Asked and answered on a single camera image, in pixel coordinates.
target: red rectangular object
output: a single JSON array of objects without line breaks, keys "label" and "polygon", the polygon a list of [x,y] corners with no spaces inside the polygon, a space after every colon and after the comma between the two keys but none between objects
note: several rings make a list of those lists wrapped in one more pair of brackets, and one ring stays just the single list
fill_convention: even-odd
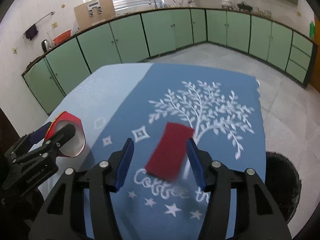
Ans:
[{"label": "red rectangular object", "polygon": [[187,140],[193,135],[193,128],[168,122],[164,134],[151,155],[146,171],[160,179],[175,180],[186,155]]}]

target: red basket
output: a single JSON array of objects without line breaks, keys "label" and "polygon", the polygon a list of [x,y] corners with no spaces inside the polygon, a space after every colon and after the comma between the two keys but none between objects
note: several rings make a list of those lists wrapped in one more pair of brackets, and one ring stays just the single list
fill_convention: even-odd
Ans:
[{"label": "red basket", "polygon": [[53,39],[53,42],[58,45],[61,42],[65,41],[67,38],[69,38],[71,36],[71,30],[66,31],[63,34],[60,34],[58,37]]}]

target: kitchen counter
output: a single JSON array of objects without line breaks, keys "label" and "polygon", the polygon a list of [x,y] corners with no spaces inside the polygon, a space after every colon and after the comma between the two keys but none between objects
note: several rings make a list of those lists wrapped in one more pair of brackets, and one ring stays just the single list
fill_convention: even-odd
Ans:
[{"label": "kitchen counter", "polygon": [[[94,28],[97,28],[101,25],[104,25],[104,24],[107,24],[109,22],[113,22],[113,21],[116,21],[116,20],[119,20],[119,19],[122,19],[122,18],[125,18],[125,17],[128,17],[128,16],[132,16],[132,15],[137,15],[137,14],[141,14],[141,13],[148,13],[148,12],[152,12],[152,11],[161,11],[161,10],[172,10],[172,9],[207,9],[207,10],[221,10],[221,11],[231,11],[231,10],[228,10],[228,9],[222,9],[222,8],[203,8],[203,7],[173,7],[173,8],[159,8],[159,9],[151,9],[151,10],[145,10],[145,11],[138,11],[138,12],[134,12],[134,13],[128,13],[128,14],[124,14],[124,15],[120,15],[120,16],[116,16],[114,18],[112,18],[111,20],[108,20],[108,21],[105,21],[105,22],[101,22],[97,25],[94,25],[90,28],[87,28],[83,31],[80,31],[79,33],[77,34],[74,34],[73,36],[70,36],[70,38],[66,39],[65,41],[63,41],[62,43],[60,43],[59,45],[57,45],[56,47],[54,47],[53,49],[50,49],[49,51],[47,51],[46,53],[44,53],[43,55],[37,57],[36,59],[34,59],[32,62],[29,63],[29,65],[27,66],[26,70],[22,73],[22,76],[24,76],[32,67],[34,64],[38,63],[41,59],[43,59],[48,53],[52,52],[53,50],[55,50],[56,48],[60,47],[61,45],[63,45],[64,43],[66,43],[67,41],[89,31],[89,30],[92,30]],[[248,15],[253,15],[253,16],[256,16],[256,17],[260,17],[260,18],[264,18],[264,19],[267,19],[267,20],[270,20],[270,21],[273,21],[275,23],[278,23],[280,25],[283,25],[285,26],[286,28],[289,28],[297,33],[299,33],[300,35],[302,35],[304,38],[310,40],[311,42],[313,42],[313,40],[311,40],[309,37],[307,37],[306,35],[300,33],[299,31],[289,27],[288,25],[286,24],[283,24],[279,21],[276,21],[276,20],[273,20],[273,19],[270,19],[268,17],[265,17],[265,16],[261,16],[261,15],[257,15],[257,14],[253,14],[253,13],[248,13],[248,12],[240,12],[238,10],[233,10],[234,12],[238,12],[238,13],[243,13],[243,14],[248,14]]]}]

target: table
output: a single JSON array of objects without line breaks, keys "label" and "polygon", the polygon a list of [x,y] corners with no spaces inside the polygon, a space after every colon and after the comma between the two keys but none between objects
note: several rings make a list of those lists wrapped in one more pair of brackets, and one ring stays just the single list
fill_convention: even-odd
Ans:
[{"label": "table", "polygon": [[[135,151],[125,184],[118,193],[111,193],[122,238],[197,239],[209,194],[196,185],[188,160],[175,183],[148,176],[144,166],[166,123],[180,122],[195,129],[199,149],[214,160],[230,169],[254,168],[264,181],[265,136],[258,87],[254,77],[214,68],[149,63],[104,66],[70,92],[47,120],[62,111],[79,117],[91,153],[59,157],[59,171],[39,189],[46,198],[66,168],[85,169],[107,160],[131,137]],[[86,231],[93,237],[88,203],[85,192]],[[235,216],[233,190],[227,237],[233,235]]]}]

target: wall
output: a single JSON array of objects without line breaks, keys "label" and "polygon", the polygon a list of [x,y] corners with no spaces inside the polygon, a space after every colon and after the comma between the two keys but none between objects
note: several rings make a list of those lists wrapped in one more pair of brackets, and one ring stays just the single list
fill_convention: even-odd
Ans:
[{"label": "wall", "polygon": [[[164,2],[173,6],[172,0]],[[0,23],[0,108],[20,136],[38,129],[48,117],[21,74],[29,62],[43,54],[41,41],[48,39],[46,33],[51,29],[52,23],[58,22],[58,27],[54,29],[57,36],[70,29],[73,32],[76,30],[73,8],[82,3],[83,0],[15,0]],[[129,8],[117,13],[149,8],[152,6]],[[53,10],[54,15],[36,25],[39,31],[37,37],[32,41],[23,38],[23,33],[33,23]],[[16,54],[12,52],[12,48],[17,48]]]},{"label": "wall", "polygon": [[[192,6],[220,8],[221,0],[193,0]],[[243,0],[232,0],[235,3]],[[262,10],[272,11],[273,18],[308,35],[313,12],[305,0],[298,6],[284,0],[245,0]],[[47,114],[31,94],[21,74],[36,57],[42,55],[41,41],[48,39],[47,31],[51,24],[58,22],[55,34],[76,30],[77,23],[73,8],[83,0],[15,0],[0,23],[0,108],[17,130],[19,135],[39,128],[47,119]],[[130,13],[152,8],[152,5],[139,6],[117,11],[117,14]],[[54,10],[55,14],[37,24],[38,36],[32,41],[23,38],[23,33],[41,17]]]},{"label": "wall", "polygon": [[[246,1],[251,6],[258,7],[259,10],[269,10],[272,18],[284,23],[301,33],[309,36],[309,24],[314,22],[314,13],[306,0],[299,0],[298,5],[294,5],[286,0],[230,0],[234,7],[237,3]],[[221,0],[200,0],[201,7],[221,8]]]}]

